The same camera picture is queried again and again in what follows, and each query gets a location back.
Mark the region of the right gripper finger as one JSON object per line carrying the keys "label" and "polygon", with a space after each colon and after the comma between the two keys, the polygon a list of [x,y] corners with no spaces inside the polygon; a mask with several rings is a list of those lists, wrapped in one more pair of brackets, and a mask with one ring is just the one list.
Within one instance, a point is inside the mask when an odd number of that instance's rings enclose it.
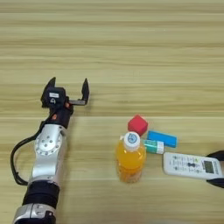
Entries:
{"label": "right gripper finger", "polygon": [[218,186],[220,188],[224,188],[224,178],[214,178],[214,179],[209,179],[207,183],[213,185],[213,186]]}
{"label": "right gripper finger", "polygon": [[216,158],[219,161],[224,161],[224,150],[219,150],[208,155],[209,158]]}

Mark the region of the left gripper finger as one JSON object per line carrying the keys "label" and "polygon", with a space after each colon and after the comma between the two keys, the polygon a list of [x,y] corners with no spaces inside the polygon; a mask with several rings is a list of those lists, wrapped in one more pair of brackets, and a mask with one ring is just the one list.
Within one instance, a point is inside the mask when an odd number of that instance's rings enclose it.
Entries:
{"label": "left gripper finger", "polygon": [[46,84],[46,88],[54,88],[55,87],[55,82],[56,82],[56,78],[53,77],[51,78],[48,83]]}
{"label": "left gripper finger", "polygon": [[69,103],[74,106],[85,106],[88,104],[88,98],[89,98],[89,85],[88,85],[88,79],[85,79],[82,85],[82,97],[78,100],[70,100]]}

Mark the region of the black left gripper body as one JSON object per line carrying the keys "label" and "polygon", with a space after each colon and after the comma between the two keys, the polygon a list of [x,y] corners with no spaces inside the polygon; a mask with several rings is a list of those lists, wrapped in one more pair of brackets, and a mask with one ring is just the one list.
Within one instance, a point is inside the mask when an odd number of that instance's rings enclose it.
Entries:
{"label": "black left gripper body", "polygon": [[68,127],[70,117],[74,112],[74,106],[66,102],[60,108],[50,109],[50,119],[47,121],[48,124],[57,124],[63,126],[65,129]]}

